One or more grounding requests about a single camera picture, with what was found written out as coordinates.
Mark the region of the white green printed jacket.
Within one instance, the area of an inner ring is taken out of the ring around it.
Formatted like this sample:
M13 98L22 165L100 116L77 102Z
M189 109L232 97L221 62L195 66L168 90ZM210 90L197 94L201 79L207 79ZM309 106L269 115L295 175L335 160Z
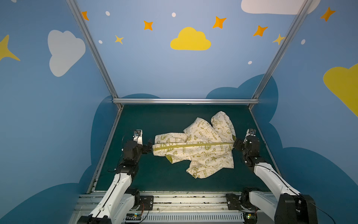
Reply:
M221 169L233 169L236 140L230 118L220 111L208 122L197 118L182 133L156 135L153 154L171 164L190 161L186 170L193 178L208 178Z

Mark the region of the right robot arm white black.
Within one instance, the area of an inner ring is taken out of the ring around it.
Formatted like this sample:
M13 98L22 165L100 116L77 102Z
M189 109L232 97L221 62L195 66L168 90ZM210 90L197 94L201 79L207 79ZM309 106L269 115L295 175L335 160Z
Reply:
M263 157L260 156L260 141L254 133L247 133L244 140L236 139L234 148L240 150L245 164L271 191L275 199L265 193L252 190L248 196L241 195L241 203L250 204L264 212L276 224L317 224L316 206L309 195L301 194L289 185ZM324 212L333 222L335 220Z

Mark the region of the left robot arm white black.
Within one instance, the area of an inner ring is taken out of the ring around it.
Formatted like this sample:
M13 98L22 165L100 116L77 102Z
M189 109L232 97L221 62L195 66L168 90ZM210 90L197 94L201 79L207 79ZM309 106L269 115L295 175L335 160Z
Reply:
M149 141L143 145L139 140L126 142L123 148L123 160L115 170L114 179L104 197L95 209L87 216L81 216L78 224L124 224L131 210L139 210L143 220L143 212L150 210L150 205L140 199L140 191L131 188L132 181L139 170L139 160L143 154L153 151Z

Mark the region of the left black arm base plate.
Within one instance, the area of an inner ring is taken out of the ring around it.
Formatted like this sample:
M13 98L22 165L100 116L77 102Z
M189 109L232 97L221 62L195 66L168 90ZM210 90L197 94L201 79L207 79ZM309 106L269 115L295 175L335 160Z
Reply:
M131 211L152 211L154 196L135 196L134 206Z

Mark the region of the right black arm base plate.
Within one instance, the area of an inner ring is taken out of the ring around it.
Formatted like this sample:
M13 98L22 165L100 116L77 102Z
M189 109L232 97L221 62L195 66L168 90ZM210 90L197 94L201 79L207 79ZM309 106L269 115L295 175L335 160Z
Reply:
M229 210L256 211L258 208L249 200L249 194L242 192L240 195L226 194L227 207Z

